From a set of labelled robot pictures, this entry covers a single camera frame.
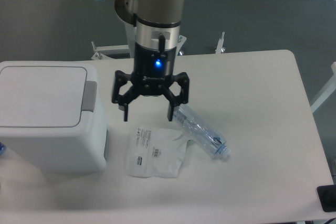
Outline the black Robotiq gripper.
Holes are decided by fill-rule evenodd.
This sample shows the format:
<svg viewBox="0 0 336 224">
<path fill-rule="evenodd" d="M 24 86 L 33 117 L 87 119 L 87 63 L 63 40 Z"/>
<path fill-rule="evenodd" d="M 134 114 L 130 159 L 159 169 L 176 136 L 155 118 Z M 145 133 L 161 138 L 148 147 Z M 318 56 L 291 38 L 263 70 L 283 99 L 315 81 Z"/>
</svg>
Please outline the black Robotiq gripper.
<svg viewBox="0 0 336 224">
<path fill-rule="evenodd" d="M 176 48 L 165 49 L 161 43 L 158 49 L 145 48 L 135 44 L 134 68 L 131 74 L 117 70 L 114 75 L 111 101 L 118 104 L 124 112 L 123 120 L 128 121 L 129 104 L 138 96 L 163 95 L 169 101 L 167 118 L 171 122 L 174 109 L 188 103 L 190 79 L 186 72 L 173 75 Z M 128 82 L 132 83 L 129 90 L 120 94 L 120 88 Z M 177 83 L 180 93 L 175 95 L 170 86 Z"/>
</svg>

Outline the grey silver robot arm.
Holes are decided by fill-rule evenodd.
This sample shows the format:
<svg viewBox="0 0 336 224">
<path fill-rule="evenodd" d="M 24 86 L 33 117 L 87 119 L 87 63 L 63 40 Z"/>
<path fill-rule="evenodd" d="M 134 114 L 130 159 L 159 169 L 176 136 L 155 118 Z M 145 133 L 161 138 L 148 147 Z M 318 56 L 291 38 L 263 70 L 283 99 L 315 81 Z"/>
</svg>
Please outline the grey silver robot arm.
<svg viewBox="0 0 336 224">
<path fill-rule="evenodd" d="M 184 0 L 115 0 L 116 14 L 135 28 L 129 49 L 134 68 L 127 74 L 115 72 L 111 101 L 124 112 L 139 96 L 165 96 L 167 117 L 188 103 L 190 80 L 185 72 L 173 74 Z"/>
</svg>

